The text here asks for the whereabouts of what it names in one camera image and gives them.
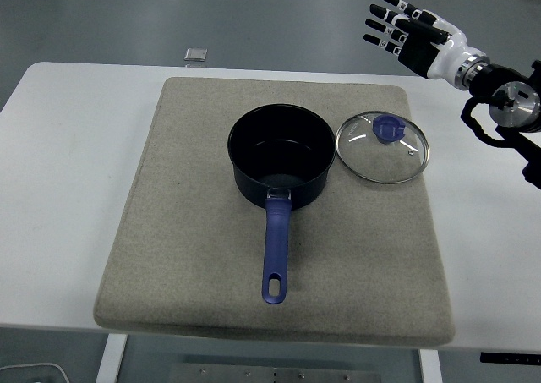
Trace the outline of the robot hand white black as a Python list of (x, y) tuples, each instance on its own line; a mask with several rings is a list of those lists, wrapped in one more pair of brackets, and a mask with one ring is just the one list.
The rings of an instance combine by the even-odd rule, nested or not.
[(489, 64), (487, 55), (467, 44), (466, 35), (439, 15), (405, 0), (372, 4), (363, 39), (392, 54), (399, 63), (425, 79), (443, 79), (466, 89), (467, 74)]

